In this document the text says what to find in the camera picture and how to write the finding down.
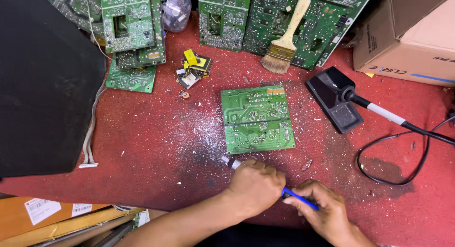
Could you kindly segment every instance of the barcode sticker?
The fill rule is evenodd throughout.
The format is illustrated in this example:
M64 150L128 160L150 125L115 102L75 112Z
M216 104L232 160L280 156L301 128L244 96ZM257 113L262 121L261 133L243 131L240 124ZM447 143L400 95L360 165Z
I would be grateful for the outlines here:
M33 198L25 203L31 223L34 225L61 210L59 202Z
M87 203L73 203L73 212L71 213L71 217L81 215L91 211L93 204Z

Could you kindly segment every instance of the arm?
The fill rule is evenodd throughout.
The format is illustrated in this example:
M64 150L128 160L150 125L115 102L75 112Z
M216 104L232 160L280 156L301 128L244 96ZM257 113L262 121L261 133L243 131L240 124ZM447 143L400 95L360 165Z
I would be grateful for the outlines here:
M378 247L355 224L348 221L344 199L333 189L319 181L306 180L293 191L315 201L319 205L319 211L294 197L286 198L283 202L296 207L299 216L305 216L311 227L327 242L336 247Z
M228 189L150 221L128 234L118 247L194 246L271 207L285 183L282 172L254 159L246 160L236 169Z

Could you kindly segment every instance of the blue stripe on box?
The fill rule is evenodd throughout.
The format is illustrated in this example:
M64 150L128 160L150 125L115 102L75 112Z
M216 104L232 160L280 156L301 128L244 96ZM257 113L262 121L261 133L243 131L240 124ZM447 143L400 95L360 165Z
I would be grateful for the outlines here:
M433 76L419 75L419 74L411 74L411 76L423 77L423 78L428 78L428 79L432 79L432 80L438 80L438 81L443 81L443 82L448 82L448 83L455 84L455 80L448 80L448 79L437 78L437 77L433 77Z

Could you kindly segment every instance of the blue screwdriver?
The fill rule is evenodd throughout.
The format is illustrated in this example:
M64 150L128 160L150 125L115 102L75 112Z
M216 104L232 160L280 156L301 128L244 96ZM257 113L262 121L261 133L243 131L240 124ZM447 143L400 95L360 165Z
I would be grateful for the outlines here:
M232 157L231 159L229 159L228 157L224 157L224 156L223 156L223 157L221 157L221 160L222 160L223 162L225 162L226 165L227 165L229 168L233 169L234 171L235 171L235 169L237 169L237 167L239 167L239 165L242 164L241 161L239 161L239 160L237 160L237 159L235 159L235 158L233 158L233 157ZM290 196L293 196L293 197L299 199L300 201L302 201L302 202L308 204L311 208L313 208L313 209L315 209L315 210L317 210L317 211L319 210L319 207L318 207L317 205L315 205L315 204L313 204L312 202L308 201L308 200L305 199L304 197L299 196L298 194L292 192L290 189L288 189L288 188L286 188L286 187L283 188L283 192L281 193L281 198L282 198L282 199L286 199L286 198L288 198L288 197L290 197Z

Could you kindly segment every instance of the wooden brush handle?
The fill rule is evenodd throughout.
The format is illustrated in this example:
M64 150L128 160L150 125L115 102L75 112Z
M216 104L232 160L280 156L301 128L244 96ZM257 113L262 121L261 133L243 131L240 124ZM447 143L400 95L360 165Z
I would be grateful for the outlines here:
M296 50L294 44L292 43L292 38L295 32L295 29L297 29L297 26L299 25L300 21L302 20L305 12L308 10L308 7L310 6L311 0L299 0L297 2L297 5L295 6L294 14L292 15L291 22L289 23L289 26L287 27L286 33L278 39L272 41L272 44L274 45L279 45L281 47L286 47L289 49Z

